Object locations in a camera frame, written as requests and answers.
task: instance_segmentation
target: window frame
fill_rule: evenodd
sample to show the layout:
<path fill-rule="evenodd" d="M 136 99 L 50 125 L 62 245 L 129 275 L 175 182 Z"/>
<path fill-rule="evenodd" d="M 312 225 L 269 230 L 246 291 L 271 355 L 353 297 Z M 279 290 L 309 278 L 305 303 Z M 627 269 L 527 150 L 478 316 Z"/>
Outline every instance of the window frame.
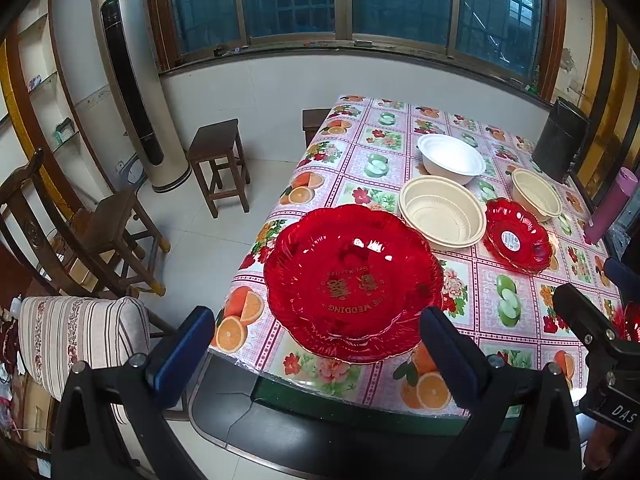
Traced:
<path fill-rule="evenodd" d="M 181 55 L 177 47 L 177 36 L 175 31 L 174 14 L 172 12 L 171 0 L 148 0 L 151 26 L 154 31 L 154 41 L 158 51 L 159 68 L 161 72 L 166 72 L 172 68 L 177 68 L 185 63 L 211 60 L 215 56 L 215 51 L 220 45 L 208 46 L 194 52 Z M 553 43 L 554 52 L 558 52 L 558 35 L 548 38 L 548 30 L 558 30 L 560 22 L 564 23 L 561 11 L 557 9 L 551 16 L 546 15 L 546 10 L 550 8 L 549 0 L 542 0 L 540 8 L 540 25 L 538 28 L 538 40 L 536 52 L 534 54 L 534 64 L 540 65 L 540 82 L 543 76 L 558 72 L 559 57 L 549 56 L 549 44 Z M 417 59 L 427 59 L 443 64 L 448 64 L 456 68 L 471 70 L 481 76 L 491 79 L 500 79 L 512 87 L 526 91 L 528 85 L 532 84 L 532 77 L 525 78 L 521 74 L 511 71 L 503 66 L 499 66 L 484 59 L 466 54 L 455 49 L 458 34 L 458 22 L 460 19 L 461 0 L 451 0 L 451 13 L 449 19 L 449 33 L 447 44 L 432 44 L 405 38 L 394 38 L 391 36 L 376 36 L 372 34 L 357 34 L 353 32 L 353 3 L 352 0 L 334 0 L 335 32 L 304 32 L 293 34 L 277 34 L 272 36 L 260 36 L 250 38 L 248 36 L 246 20 L 242 0 L 236 0 L 236 11 L 238 14 L 238 26 L 241 40 L 228 43 L 231 49 L 243 47 L 242 51 L 254 51 L 256 54 L 269 55 L 273 52 L 283 50 L 301 50 L 302 48 L 361 48 L 366 47 L 384 54 L 397 52 L 402 56 L 414 56 Z M 540 96 L 544 100 L 549 100 L 547 92 L 544 94 L 539 90 Z"/>

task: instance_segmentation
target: pink thermos bottle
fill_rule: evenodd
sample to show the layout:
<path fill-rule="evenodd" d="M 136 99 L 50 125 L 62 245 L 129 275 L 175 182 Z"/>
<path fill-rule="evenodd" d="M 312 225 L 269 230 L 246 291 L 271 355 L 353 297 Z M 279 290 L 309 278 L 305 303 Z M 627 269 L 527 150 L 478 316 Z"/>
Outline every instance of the pink thermos bottle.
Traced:
<path fill-rule="evenodd" d="M 596 244 L 610 225 L 622 211 L 626 201 L 636 190 L 638 179 L 627 168 L 621 168 L 611 188 L 591 216 L 591 220 L 584 226 L 584 240 L 588 244 Z"/>

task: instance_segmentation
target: red plastic plate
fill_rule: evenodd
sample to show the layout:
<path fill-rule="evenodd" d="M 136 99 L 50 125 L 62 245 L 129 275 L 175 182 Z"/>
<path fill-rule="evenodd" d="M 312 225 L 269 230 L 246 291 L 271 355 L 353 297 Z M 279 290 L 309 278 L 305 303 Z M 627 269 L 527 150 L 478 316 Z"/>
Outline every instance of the red plastic plate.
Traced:
<path fill-rule="evenodd" d="M 553 255 L 546 229 L 520 204 L 506 198 L 486 203 L 484 244 L 499 260 L 525 272 L 545 270 Z"/>
<path fill-rule="evenodd" d="M 422 235 L 361 205 L 316 209 L 284 229 L 264 266 L 271 312 L 307 351 L 354 364 L 402 354 L 442 306 L 442 268 Z"/>

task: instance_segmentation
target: white bowl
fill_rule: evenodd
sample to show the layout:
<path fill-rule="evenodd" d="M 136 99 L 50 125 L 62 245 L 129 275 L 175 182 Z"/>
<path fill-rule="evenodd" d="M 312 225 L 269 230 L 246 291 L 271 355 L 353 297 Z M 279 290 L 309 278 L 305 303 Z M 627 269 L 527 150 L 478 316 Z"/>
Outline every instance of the white bowl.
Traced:
<path fill-rule="evenodd" d="M 442 176 L 419 176 L 405 183 L 398 208 L 435 248 L 475 245 L 486 229 L 486 206 L 468 189 Z"/>
<path fill-rule="evenodd" d="M 418 140 L 418 149 L 429 174 L 443 176 L 462 186 L 486 171 L 482 155 L 455 137 L 426 134 Z"/>
<path fill-rule="evenodd" d="M 532 213 L 539 222 L 560 216 L 560 197 L 551 185 L 533 171 L 517 168 L 511 173 L 513 199 Z"/>

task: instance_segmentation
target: black trash can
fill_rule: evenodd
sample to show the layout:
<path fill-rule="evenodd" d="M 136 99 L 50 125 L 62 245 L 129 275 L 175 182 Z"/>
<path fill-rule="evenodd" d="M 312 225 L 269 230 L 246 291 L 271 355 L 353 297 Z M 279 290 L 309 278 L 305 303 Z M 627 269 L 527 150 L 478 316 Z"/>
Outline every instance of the black trash can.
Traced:
<path fill-rule="evenodd" d="M 580 152 L 588 126 L 588 118 L 578 107 L 557 98 L 531 158 L 553 180 L 564 182 Z"/>

